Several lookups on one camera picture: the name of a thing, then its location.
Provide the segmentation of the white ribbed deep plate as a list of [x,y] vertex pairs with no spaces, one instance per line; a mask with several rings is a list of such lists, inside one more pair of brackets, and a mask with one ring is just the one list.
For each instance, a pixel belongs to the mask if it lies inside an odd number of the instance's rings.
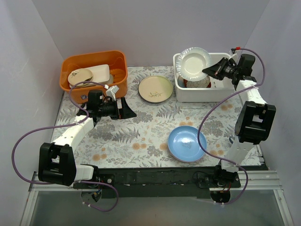
[[203,80],[207,74],[202,72],[212,65],[209,53],[199,47],[183,50],[175,59],[176,72],[187,81]]

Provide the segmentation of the light blue plate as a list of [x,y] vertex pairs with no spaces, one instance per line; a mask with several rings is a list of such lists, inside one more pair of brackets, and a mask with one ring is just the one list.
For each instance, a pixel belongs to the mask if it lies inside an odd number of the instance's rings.
[[171,155],[182,162],[196,162],[200,160],[205,152],[199,146],[206,149],[207,141],[205,136],[198,129],[192,126],[179,126],[171,131],[168,136],[167,145]]

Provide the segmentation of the cream blue tree plate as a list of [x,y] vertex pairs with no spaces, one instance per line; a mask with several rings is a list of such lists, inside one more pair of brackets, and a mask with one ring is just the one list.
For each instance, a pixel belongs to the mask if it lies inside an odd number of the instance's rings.
[[180,75],[177,78],[177,83],[180,88],[186,88],[184,79]]

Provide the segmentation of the pink plate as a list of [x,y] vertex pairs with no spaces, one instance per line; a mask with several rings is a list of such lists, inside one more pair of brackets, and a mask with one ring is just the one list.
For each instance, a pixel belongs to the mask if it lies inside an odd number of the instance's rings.
[[187,157],[181,152],[175,149],[169,149],[169,153],[178,161],[188,162]]

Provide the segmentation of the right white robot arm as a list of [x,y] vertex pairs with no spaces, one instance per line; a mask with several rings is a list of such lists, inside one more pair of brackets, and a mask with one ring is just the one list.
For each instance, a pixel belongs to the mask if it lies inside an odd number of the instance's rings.
[[242,110],[234,129],[234,141],[224,158],[220,158],[212,175],[212,182],[217,187],[233,184],[238,178],[239,166],[249,151],[265,141],[270,133],[276,114],[276,107],[269,105],[261,97],[256,79],[251,76],[255,56],[242,54],[239,62],[223,57],[218,63],[203,72],[222,81],[231,80],[234,89],[243,101]]

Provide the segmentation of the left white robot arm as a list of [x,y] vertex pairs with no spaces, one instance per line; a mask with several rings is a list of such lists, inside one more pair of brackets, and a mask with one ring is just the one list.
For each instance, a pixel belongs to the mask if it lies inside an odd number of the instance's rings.
[[136,113],[128,106],[124,97],[121,107],[111,96],[104,96],[101,90],[88,93],[87,102],[80,106],[74,120],[74,126],[69,127],[52,143],[43,143],[40,147],[38,178],[42,182],[70,186],[74,182],[84,181],[89,188],[96,188],[100,177],[96,174],[98,168],[93,165],[77,165],[74,151],[86,134],[91,131],[102,117],[112,120],[130,119]]

